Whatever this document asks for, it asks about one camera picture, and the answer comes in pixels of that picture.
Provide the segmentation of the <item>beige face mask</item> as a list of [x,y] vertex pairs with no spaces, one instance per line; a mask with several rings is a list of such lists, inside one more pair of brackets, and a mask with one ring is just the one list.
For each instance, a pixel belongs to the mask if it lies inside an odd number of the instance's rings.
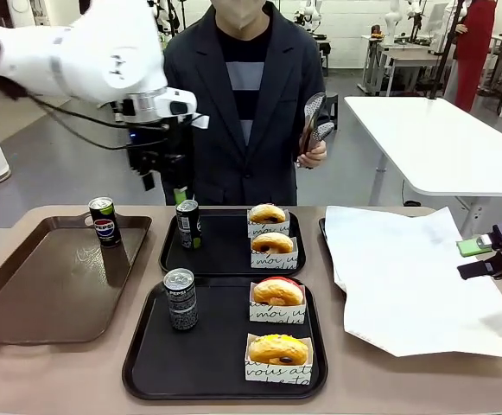
[[263,14],[266,0],[211,0],[219,22],[230,29],[245,29]]

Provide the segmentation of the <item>person in red dress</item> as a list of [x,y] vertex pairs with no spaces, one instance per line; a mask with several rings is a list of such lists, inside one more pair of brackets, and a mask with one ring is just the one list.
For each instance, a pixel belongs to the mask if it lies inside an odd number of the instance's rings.
[[498,0],[472,0],[463,21],[467,32],[457,41],[457,91],[454,104],[470,112],[492,39]]

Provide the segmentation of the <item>yellow glazed donut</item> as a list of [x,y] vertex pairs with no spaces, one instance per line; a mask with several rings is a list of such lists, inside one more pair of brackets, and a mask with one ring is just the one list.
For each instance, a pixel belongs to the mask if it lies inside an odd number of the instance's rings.
[[301,366],[308,359],[308,345],[290,335],[263,335],[250,343],[247,355],[259,363]]

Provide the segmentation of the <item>black stand pole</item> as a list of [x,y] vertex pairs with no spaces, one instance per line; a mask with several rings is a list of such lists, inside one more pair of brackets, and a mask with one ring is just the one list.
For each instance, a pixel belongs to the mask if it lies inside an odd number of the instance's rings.
[[453,45],[455,30],[459,20],[467,13],[467,2],[469,0],[448,0],[442,9],[441,24],[432,37],[429,52],[436,57],[435,75],[431,80],[431,88],[428,92],[428,99],[435,99],[439,85],[445,72],[450,49]]

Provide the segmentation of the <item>black plastic tray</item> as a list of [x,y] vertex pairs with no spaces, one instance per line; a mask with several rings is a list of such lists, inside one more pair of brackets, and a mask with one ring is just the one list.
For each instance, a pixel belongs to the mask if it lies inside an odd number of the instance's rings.
[[244,209],[201,209],[204,245],[195,250],[182,246],[177,219],[171,218],[158,260],[163,271],[187,268],[197,277],[290,276],[306,263],[301,229],[295,214],[289,215],[289,236],[295,239],[295,268],[276,270],[251,267],[251,241],[247,237]]
[[[249,278],[199,278],[196,281],[198,322],[189,330],[173,328],[163,284],[147,296],[122,378],[134,397],[150,400],[308,399],[327,379],[327,357],[314,296],[306,289],[302,324],[252,322]],[[291,385],[250,381],[257,366],[245,363],[248,335],[287,334],[310,339],[310,379],[292,369]]]

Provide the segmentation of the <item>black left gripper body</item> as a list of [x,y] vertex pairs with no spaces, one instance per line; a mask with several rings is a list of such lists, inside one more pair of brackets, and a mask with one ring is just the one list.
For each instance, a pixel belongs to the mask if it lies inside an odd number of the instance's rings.
[[194,140],[193,126],[188,118],[164,118],[145,127],[130,124],[128,132],[129,165],[139,176],[147,171],[156,172],[173,187],[175,173],[184,172],[191,184],[194,177]]

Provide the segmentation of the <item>black Pepsi can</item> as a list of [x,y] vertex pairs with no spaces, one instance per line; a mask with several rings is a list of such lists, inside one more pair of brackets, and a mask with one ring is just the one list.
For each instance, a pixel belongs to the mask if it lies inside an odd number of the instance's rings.
[[176,219],[184,248],[194,250],[202,245],[199,204],[195,200],[182,201],[176,207]]
[[174,329],[188,330],[198,322],[194,274],[185,268],[169,271],[163,279],[170,321]]
[[94,230],[102,247],[114,247],[121,242],[115,208],[110,197],[99,196],[88,203]]

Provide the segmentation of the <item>plain donut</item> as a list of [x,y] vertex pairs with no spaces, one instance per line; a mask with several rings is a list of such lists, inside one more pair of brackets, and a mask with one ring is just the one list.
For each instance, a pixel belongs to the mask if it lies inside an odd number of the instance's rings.
[[263,233],[282,233],[286,236],[289,236],[290,230],[290,214],[287,209],[284,209],[283,212],[285,214],[285,221],[280,223],[258,223],[250,220],[250,212],[251,210],[247,210],[247,234],[250,239],[254,239],[260,234]]

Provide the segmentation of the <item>gray lab table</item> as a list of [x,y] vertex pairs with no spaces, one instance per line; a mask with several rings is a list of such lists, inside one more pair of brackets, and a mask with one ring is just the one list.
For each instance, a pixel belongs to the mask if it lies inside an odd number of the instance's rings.
[[413,43],[385,45],[380,38],[362,35],[367,48],[357,88],[368,96],[425,93],[418,84],[429,82],[442,62],[429,48]]

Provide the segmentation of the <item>brown plastic tray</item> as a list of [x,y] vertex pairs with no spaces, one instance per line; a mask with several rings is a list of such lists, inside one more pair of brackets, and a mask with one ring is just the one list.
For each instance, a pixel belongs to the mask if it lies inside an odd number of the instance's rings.
[[0,266],[0,346],[92,342],[108,329],[151,219],[118,215],[114,247],[90,219],[43,219]]

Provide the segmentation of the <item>red frosted donut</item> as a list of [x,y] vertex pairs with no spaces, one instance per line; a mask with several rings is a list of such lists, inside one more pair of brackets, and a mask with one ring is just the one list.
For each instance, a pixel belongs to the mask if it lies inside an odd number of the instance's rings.
[[307,312],[307,300],[303,285],[294,285],[301,292],[302,301],[296,305],[271,305],[255,300],[254,290],[257,284],[251,283],[249,296],[249,319],[252,322],[271,322],[287,324],[304,324]]

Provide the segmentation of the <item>yellow frosted donut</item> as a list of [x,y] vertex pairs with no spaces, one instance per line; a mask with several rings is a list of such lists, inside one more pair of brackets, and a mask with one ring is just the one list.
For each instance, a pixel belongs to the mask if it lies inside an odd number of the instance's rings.
[[283,383],[290,385],[304,385],[311,383],[313,364],[314,364],[314,348],[309,337],[298,339],[308,345],[308,359],[301,366],[285,366],[285,365],[270,365],[251,361],[247,355],[250,343],[255,340],[258,335],[247,335],[247,345],[245,350],[245,379],[247,381]]

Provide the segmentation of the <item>white paper sheet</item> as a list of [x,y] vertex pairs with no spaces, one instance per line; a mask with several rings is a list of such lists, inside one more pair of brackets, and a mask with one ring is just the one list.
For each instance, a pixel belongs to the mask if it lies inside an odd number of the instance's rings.
[[469,261],[447,208],[410,218],[329,206],[325,232],[348,334],[396,357],[502,357],[502,293],[490,278],[461,278]]

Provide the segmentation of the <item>brown and silver tongs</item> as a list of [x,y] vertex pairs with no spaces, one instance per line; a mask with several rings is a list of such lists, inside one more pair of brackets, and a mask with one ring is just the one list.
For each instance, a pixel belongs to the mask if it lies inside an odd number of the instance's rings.
[[332,121],[321,121],[327,95],[316,93],[304,105],[304,127],[299,142],[299,154],[310,152],[334,130]]

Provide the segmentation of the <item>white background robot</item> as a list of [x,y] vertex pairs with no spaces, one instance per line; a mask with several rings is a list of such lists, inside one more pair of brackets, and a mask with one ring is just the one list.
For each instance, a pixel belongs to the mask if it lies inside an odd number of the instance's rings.
[[293,22],[313,34],[321,25],[321,5],[322,0],[306,0],[294,13]]

